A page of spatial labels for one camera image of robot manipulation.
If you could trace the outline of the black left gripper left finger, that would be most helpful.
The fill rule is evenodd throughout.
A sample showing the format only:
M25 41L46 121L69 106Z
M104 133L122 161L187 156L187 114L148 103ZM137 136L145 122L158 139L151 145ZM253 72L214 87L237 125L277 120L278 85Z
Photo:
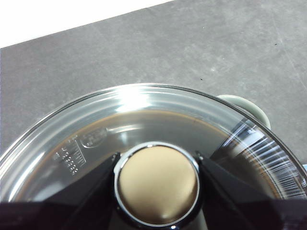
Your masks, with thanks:
M114 167L120 153L111 155L89 173L43 201L4 202L2 230L134 230L115 201Z

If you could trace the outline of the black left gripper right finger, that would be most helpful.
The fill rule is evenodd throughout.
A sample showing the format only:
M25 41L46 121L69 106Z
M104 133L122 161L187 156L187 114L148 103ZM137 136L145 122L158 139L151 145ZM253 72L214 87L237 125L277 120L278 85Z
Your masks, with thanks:
M202 153L199 166L202 210L210 230L305 230L307 202L274 199L239 180Z

